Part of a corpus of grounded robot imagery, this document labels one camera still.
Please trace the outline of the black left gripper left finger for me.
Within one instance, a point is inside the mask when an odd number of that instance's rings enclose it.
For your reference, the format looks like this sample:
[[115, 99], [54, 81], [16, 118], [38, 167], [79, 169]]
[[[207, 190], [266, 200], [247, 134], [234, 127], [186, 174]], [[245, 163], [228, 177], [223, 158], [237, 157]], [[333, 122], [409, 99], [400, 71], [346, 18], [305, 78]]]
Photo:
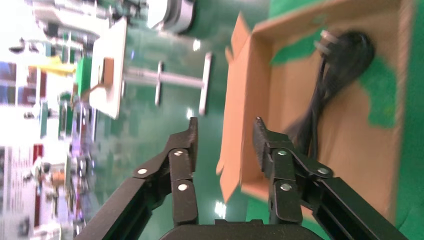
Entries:
[[76, 236], [77, 240], [137, 240], [153, 210], [172, 196], [173, 224], [198, 224], [193, 173], [198, 152], [198, 119], [171, 134], [164, 150], [134, 170]]

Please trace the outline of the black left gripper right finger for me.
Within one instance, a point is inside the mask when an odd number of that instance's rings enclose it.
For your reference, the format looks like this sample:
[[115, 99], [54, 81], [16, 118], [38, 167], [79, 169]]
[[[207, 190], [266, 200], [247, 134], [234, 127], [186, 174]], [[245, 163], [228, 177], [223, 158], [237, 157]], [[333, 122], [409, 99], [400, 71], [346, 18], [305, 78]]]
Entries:
[[253, 146], [269, 183], [269, 222], [300, 231], [302, 207], [333, 240], [403, 240], [405, 236], [325, 165], [300, 153], [288, 136], [253, 124]]

